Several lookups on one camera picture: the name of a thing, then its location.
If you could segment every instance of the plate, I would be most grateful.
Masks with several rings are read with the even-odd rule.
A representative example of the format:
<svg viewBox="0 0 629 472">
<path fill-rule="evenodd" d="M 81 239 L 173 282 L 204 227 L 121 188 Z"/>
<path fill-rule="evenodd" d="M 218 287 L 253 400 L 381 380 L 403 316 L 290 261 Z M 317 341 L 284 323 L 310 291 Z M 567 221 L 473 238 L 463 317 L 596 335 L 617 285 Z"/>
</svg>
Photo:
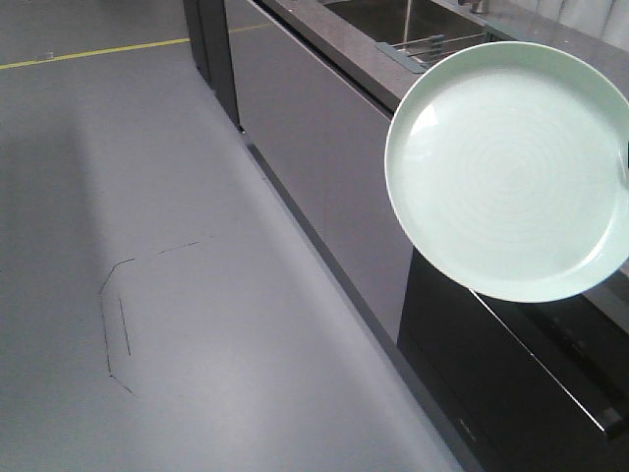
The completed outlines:
<svg viewBox="0 0 629 472">
<path fill-rule="evenodd" d="M 391 122 L 386 185 L 422 255 L 490 297 L 566 298 L 629 256 L 629 102 L 552 47 L 494 42 L 449 56 Z"/>
</svg>

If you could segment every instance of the stainless steel sink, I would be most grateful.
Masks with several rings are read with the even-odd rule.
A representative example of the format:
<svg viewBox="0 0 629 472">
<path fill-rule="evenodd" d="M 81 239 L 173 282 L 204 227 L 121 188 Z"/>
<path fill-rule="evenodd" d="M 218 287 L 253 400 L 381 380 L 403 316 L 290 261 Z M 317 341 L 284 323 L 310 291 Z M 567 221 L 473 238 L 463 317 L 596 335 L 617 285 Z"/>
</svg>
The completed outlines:
<svg viewBox="0 0 629 472">
<path fill-rule="evenodd" d="M 483 26 L 430 0 L 321 3 L 418 74 L 449 54 L 486 40 Z"/>
<path fill-rule="evenodd" d="M 483 32 L 482 26 L 430 0 L 345 0 L 325 7 L 373 40 L 389 44 L 437 34 L 451 39 Z"/>
</svg>

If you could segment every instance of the countertop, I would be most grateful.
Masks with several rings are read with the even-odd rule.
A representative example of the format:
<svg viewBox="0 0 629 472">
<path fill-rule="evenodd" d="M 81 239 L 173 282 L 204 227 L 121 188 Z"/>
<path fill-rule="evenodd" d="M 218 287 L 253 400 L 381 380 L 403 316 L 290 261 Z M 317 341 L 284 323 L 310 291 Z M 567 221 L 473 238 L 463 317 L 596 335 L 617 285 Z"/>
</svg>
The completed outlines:
<svg viewBox="0 0 629 472">
<path fill-rule="evenodd" d="M 316 0 L 256 0 L 310 42 L 349 78 L 393 111 L 420 77 L 375 48 L 375 41 Z M 506 0 L 491 2 L 490 13 L 473 15 L 453 0 L 432 0 L 479 25 L 490 23 L 520 40 L 569 52 L 606 75 L 629 95 L 629 53 L 602 40 L 551 21 Z"/>
</svg>

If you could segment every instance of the floor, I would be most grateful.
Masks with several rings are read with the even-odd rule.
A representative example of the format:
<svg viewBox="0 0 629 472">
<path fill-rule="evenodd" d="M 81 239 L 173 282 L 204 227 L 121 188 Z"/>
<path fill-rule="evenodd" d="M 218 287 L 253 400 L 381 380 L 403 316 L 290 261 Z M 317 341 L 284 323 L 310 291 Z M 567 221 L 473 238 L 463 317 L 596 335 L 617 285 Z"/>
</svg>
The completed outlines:
<svg viewBox="0 0 629 472">
<path fill-rule="evenodd" d="M 454 471 L 179 0 L 0 5 L 0 471 Z"/>
</svg>

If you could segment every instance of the gray cabinet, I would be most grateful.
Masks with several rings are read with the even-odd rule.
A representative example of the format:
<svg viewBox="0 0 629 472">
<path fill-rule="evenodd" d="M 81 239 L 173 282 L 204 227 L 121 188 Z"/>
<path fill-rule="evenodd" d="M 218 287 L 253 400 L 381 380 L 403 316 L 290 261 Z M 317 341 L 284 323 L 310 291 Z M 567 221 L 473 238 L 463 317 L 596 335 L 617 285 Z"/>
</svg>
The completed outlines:
<svg viewBox="0 0 629 472">
<path fill-rule="evenodd" d="M 388 118 L 250 0 L 227 0 L 241 125 L 395 339 L 411 245 L 383 173 Z"/>
</svg>

